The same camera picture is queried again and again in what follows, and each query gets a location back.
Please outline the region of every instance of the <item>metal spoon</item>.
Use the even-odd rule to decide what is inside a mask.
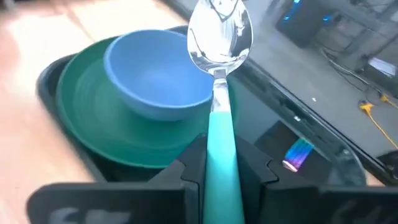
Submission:
[[[241,0],[199,0],[188,27],[193,63],[214,76],[206,159],[204,224],[244,223],[226,77],[248,57],[252,25]]]

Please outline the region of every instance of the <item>spoon bowl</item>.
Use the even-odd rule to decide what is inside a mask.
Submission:
[[[227,74],[247,59],[252,26],[241,0],[199,0],[188,27],[188,51],[196,66],[211,75]]]

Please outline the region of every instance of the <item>blue bowl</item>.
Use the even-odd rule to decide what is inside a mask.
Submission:
[[[136,113],[177,121],[208,106],[213,77],[190,59],[187,37],[169,30],[140,30],[115,39],[104,55],[109,79]]]

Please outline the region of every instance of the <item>green plate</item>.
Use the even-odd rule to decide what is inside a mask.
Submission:
[[[114,39],[91,45],[65,67],[57,89],[60,117],[83,144],[107,159],[128,166],[167,167],[197,135],[207,132],[210,102],[195,117],[176,122],[153,121],[131,111],[103,67],[103,55]],[[233,88],[230,95],[236,118]]]

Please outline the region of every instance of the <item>teal spoon handle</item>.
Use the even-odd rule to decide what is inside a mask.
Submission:
[[[228,99],[228,102],[225,102],[227,106],[224,106],[223,110],[212,110],[210,113],[203,210],[204,224],[244,223],[228,86],[225,90]],[[219,92],[214,90],[213,93],[216,99]]]

